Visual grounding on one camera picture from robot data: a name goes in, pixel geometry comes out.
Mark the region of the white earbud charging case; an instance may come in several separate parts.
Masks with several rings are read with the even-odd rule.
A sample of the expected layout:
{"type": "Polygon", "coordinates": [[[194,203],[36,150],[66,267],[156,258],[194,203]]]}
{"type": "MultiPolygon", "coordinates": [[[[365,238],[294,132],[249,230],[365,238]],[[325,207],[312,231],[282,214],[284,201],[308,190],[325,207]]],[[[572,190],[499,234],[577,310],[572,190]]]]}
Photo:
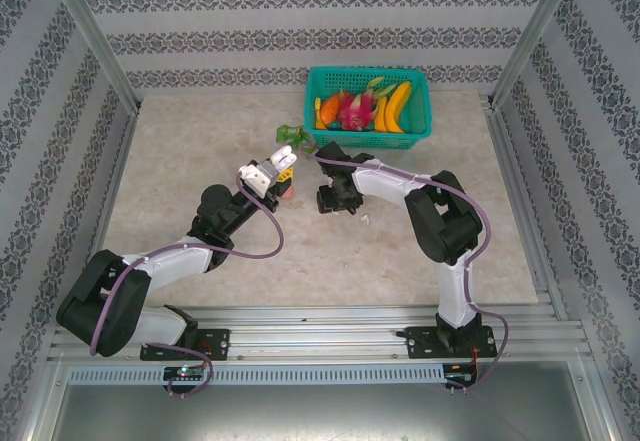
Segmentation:
{"type": "Polygon", "coordinates": [[[297,155],[290,145],[280,147],[269,158],[270,164],[279,172],[289,169],[297,161],[297,155]]]}

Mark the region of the teal plastic basket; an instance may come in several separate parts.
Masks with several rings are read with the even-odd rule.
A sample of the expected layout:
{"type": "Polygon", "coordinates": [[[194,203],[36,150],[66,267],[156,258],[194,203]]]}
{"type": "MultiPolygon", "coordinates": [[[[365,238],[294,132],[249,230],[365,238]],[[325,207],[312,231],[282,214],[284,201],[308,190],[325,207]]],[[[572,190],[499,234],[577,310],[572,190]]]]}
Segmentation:
{"type": "Polygon", "coordinates": [[[430,93],[425,74],[416,69],[320,66],[310,70],[306,86],[304,129],[318,145],[336,142],[343,147],[406,150],[432,133],[432,110],[430,93]],[[399,113],[397,134],[377,132],[372,128],[364,131],[322,130],[316,127],[315,100],[327,100],[344,90],[353,95],[363,92],[367,84],[377,78],[383,80],[381,88],[400,85],[407,81],[411,93],[399,113]]]}

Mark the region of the orange mango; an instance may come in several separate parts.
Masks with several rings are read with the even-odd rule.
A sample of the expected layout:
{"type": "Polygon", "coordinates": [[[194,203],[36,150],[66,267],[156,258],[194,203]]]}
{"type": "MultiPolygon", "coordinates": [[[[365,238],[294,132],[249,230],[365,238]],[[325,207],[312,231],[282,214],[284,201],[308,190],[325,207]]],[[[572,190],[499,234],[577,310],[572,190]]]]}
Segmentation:
{"type": "Polygon", "coordinates": [[[320,121],[323,125],[327,126],[337,119],[340,106],[341,97],[339,94],[330,96],[321,104],[320,121]]]}

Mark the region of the pink dragon fruit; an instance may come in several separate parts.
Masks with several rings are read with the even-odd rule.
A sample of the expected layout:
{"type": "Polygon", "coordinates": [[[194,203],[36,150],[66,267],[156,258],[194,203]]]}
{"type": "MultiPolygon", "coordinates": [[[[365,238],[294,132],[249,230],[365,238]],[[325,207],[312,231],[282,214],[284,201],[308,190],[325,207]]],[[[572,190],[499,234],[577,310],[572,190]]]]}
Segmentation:
{"type": "Polygon", "coordinates": [[[341,106],[336,120],[343,131],[375,131],[377,100],[384,96],[389,100],[389,96],[397,87],[396,84],[380,87],[383,81],[383,76],[370,80],[365,90],[359,94],[347,94],[344,91],[339,93],[341,106]]]}

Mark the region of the large yellow banana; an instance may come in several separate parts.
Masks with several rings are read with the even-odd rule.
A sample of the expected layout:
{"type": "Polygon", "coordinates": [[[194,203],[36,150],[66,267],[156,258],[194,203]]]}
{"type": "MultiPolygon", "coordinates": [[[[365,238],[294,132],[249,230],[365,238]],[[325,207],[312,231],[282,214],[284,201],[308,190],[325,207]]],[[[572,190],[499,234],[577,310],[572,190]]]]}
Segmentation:
{"type": "Polygon", "coordinates": [[[393,92],[385,109],[385,125],[387,131],[394,134],[403,134],[399,125],[400,115],[412,93],[410,81],[401,83],[393,92]]]}

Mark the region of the left green circuit board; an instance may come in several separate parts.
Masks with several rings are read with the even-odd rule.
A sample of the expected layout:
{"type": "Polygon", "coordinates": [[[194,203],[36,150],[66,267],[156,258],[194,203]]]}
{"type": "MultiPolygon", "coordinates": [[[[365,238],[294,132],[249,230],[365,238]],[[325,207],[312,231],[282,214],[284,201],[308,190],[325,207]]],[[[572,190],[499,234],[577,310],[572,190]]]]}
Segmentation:
{"type": "Polygon", "coordinates": [[[205,370],[201,365],[166,367],[163,372],[163,380],[165,382],[200,382],[204,379],[204,372],[205,370]]]}

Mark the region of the grey metal panel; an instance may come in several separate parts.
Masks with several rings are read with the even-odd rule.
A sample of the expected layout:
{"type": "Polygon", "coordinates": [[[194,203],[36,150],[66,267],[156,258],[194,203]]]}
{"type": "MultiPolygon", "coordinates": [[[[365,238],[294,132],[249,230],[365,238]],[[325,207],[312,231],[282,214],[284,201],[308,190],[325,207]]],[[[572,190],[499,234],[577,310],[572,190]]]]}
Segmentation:
{"type": "Polygon", "coordinates": [[[27,441],[623,441],[590,362],[500,365],[478,388],[404,383],[288,385],[287,366],[224,365],[183,401],[155,368],[49,369],[27,441]]]}

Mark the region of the aluminium side rail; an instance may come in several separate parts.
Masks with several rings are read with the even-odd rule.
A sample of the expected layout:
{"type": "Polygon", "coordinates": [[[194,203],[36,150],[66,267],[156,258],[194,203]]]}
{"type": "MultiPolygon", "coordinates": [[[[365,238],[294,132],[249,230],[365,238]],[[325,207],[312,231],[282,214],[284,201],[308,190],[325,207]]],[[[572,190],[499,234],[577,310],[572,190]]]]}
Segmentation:
{"type": "Polygon", "coordinates": [[[569,320],[504,120],[489,96],[479,99],[536,291],[548,295],[558,320],[569,320]]]}
{"type": "Polygon", "coordinates": [[[71,198],[70,214],[77,225],[73,230],[71,251],[65,256],[57,321],[62,320],[63,312],[69,307],[72,288],[88,260],[102,244],[131,119],[125,110],[105,105],[89,140],[71,198]]]}

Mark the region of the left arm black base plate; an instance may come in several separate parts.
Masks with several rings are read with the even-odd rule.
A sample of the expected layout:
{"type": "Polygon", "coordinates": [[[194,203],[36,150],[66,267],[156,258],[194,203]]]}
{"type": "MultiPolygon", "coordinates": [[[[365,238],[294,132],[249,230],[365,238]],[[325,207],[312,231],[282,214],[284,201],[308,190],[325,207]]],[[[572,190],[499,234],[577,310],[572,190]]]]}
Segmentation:
{"type": "Polygon", "coordinates": [[[200,361],[199,354],[211,361],[226,361],[230,345],[228,329],[197,329],[183,334],[175,346],[158,347],[147,344],[140,349],[142,361],[200,361]]]}

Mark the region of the aluminium mounting rail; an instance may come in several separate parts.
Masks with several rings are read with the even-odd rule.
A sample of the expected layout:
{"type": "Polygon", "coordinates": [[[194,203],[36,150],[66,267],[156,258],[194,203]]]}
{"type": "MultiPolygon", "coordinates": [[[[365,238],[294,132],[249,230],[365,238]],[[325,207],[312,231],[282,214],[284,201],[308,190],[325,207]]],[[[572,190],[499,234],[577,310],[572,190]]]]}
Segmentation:
{"type": "MultiPolygon", "coordinates": [[[[590,360],[583,324],[556,314],[548,296],[536,304],[497,305],[508,327],[489,317],[497,341],[507,343],[502,361],[590,360]]],[[[398,332],[435,321],[433,306],[216,307],[188,308],[204,328],[230,332],[231,363],[358,363],[406,359],[398,332]]]]}

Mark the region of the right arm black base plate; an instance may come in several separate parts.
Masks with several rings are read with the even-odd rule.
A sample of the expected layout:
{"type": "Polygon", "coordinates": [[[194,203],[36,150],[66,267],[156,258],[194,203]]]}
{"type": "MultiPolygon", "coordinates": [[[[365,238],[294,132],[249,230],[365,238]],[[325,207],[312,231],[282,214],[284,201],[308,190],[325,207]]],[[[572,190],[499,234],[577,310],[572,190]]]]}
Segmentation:
{"type": "Polygon", "coordinates": [[[435,326],[408,327],[404,331],[410,359],[471,358],[497,355],[497,344],[490,326],[454,332],[435,326]]]}

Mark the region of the aluminium frame post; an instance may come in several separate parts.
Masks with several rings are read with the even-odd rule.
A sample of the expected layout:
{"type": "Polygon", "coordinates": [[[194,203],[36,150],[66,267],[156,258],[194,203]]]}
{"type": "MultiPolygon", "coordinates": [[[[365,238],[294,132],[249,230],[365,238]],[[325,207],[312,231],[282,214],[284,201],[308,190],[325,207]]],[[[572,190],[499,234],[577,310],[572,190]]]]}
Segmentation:
{"type": "Polygon", "coordinates": [[[62,0],[83,38],[105,71],[129,115],[138,115],[141,101],[119,63],[86,0],[62,0]]]}
{"type": "Polygon", "coordinates": [[[516,82],[521,71],[524,69],[530,54],[553,17],[561,0],[540,0],[531,18],[522,32],[514,51],[508,59],[504,69],[492,91],[488,96],[488,106],[490,110],[495,110],[501,106],[512,86],[516,82]]]}

